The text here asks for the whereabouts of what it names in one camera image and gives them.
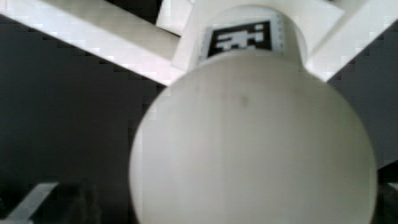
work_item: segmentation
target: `dark wall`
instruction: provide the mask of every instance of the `dark wall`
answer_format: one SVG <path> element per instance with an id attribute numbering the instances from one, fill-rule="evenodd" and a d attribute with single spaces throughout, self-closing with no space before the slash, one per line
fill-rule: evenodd
<path id="1" fill-rule="evenodd" d="M 398 160 L 398 22 L 329 83 L 362 118 L 384 167 Z"/>
<path id="2" fill-rule="evenodd" d="M 103 223 L 131 223 L 135 128 L 163 87 L 0 17 L 0 185 L 98 185 Z"/>

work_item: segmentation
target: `white beam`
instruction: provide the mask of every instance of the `white beam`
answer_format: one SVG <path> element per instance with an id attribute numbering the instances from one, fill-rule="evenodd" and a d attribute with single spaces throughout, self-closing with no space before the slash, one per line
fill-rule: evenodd
<path id="1" fill-rule="evenodd" d="M 103 0 L 0 0 L 0 13 L 169 85 L 179 38 Z"/>

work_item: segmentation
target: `rounded white surface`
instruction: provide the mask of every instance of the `rounded white surface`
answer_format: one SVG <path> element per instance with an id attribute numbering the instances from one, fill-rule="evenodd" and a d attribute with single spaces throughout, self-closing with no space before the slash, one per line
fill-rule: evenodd
<path id="1" fill-rule="evenodd" d="M 202 64 L 162 92 L 131 154 L 142 224 L 368 224 L 377 168 L 332 87 L 259 51 Z"/>

